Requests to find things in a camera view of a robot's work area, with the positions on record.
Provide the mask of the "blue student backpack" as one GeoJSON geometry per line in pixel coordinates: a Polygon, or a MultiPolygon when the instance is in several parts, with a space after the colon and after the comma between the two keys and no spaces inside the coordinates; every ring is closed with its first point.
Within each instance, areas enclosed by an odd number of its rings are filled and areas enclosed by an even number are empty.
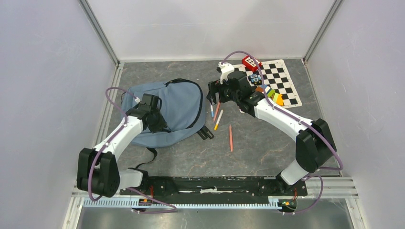
{"type": "Polygon", "coordinates": [[[151,133],[146,129],[131,144],[147,148],[154,156],[157,155],[156,148],[174,145],[206,126],[204,94],[196,82],[178,78],[132,86],[124,94],[121,108],[125,112],[133,108],[141,101],[143,94],[156,95],[162,100],[160,112],[170,132],[151,133]]]}

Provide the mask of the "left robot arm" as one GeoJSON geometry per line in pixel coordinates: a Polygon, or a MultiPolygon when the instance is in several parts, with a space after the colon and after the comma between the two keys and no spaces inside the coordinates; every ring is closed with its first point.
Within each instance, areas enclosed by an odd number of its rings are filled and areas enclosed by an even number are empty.
{"type": "Polygon", "coordinates": [[[141,195],[149,191],[150,181],[144,178],[144,172],[136,168],[120,170],[117,162],[132,140],[144,130],[156,133],[168,129],[161,114],[162,104],[158,96],[143,94],[133,108],[120,110],[123,119],[106,139],[80,151],[76,186],[86,191],[92,201],[110,198],[128,187],[141,195]]]}

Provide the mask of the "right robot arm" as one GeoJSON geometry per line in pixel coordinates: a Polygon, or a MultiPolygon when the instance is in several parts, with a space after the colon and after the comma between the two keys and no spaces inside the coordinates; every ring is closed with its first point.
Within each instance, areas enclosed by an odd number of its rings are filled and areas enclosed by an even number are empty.
{"type": "Polygon", "coordinates": [[[324,163],[337,155],[325,120],[312,121],[275,104],[263,89],[252,87],[240,71],[230,73],[223,83],[209,82],[207,99],[213,104],[233,101],[242,112],[270,123],[294,140],[295,159],[277,175],[276,189],[282,195],[289,194],[300,179],[323,169],[324,163]]]}

